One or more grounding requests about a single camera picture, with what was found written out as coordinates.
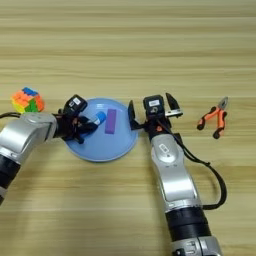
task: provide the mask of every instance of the orange-handled pliers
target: orange-handled pliers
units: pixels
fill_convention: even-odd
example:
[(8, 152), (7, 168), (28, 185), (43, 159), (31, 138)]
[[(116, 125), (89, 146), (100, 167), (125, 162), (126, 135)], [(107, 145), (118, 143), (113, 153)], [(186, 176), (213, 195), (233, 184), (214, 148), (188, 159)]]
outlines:
[(224, 129), (226, 126), (225, 118), (227, 116), (227, 112), (224, 109), (227, 107), (228, 97), (225, 97), (220, 101), (217, 107), (212, 107), (211, 111), (205, 114), (198, 122), (197, 129), (203, 130), (205, 127), (205, 123), (207, 120), (210, 120), (214, 116), (218, 115), (218, 128), (213, 134), (213, 138), (219, 139), (221, 135), (224, 133)]

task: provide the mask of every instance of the colorful cube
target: colorful cube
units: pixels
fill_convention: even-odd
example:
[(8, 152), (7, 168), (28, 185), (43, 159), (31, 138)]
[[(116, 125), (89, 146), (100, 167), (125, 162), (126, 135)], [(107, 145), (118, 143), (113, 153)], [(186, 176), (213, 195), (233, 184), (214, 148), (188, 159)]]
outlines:
[(44, 102), (39, 93), (25, 87), (15, 93), (12, 97), (12, 105), (19, 113), (41, 112), (44, 109)]

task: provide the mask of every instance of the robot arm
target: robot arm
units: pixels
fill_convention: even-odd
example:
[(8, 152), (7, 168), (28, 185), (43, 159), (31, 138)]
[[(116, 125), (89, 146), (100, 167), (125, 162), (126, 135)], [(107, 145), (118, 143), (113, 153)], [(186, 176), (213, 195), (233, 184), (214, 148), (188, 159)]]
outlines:
[(151, 157), (172, 238), (172, 256), (222, 256), (217, 239), (211, 235), (196, 186), (184, 166), (184, 150), (171, 133), (167, 117), (179, 117), (182, 111), (170, 94), (167, 100), (171, 111), (165, 112), (162, 96), (144, 99), (144, 124), (135, 120), (132, 102), (128, 114), (131, 128), (143, 128), (149, 135)]
[(211, 235), (195, 184), (185, 169), (184, 153), (172, 135), (155, 136), (152, 160), (172, 237), (173, 256), (221, 256)]
[(0, 133), (0, 204), (21, 165), (34, 148), (53, 138), (76, 139), (83, 143), (81, 133), (93, 132), (97, 125), (79, 113), (87, 102), (74, 95), (59, 114), (25, 113), (11, 121)]

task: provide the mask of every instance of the blue round plate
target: blue round plate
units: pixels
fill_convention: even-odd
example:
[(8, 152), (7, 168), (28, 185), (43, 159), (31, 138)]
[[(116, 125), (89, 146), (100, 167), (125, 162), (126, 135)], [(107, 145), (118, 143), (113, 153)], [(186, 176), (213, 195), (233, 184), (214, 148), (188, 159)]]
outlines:
[(131, 131), (127, 107), (105, 98), (90, 99), (87, 102), (87, 108), (80, 115), (88, 118), (95, 116), (99, 111), (107, 115), (108, 109), (116, 109), (115, 133), (105, 134), (104, 121), (94, 133), (82, 135), (85, 138), (84, 144), (67, 141), (71, 151), (78, 157), (93, 162), (112, 161), (128, 153), (137, 142), (138, 132)]

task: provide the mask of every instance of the purple block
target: purple block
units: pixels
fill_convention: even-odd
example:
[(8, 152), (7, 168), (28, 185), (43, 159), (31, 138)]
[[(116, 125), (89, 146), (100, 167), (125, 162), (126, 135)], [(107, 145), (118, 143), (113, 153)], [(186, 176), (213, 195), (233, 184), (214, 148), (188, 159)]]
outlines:
[(116, 128), (116, 109), (109, 109), (107, 113), (105, 133), (114, 134), (115, 128)]

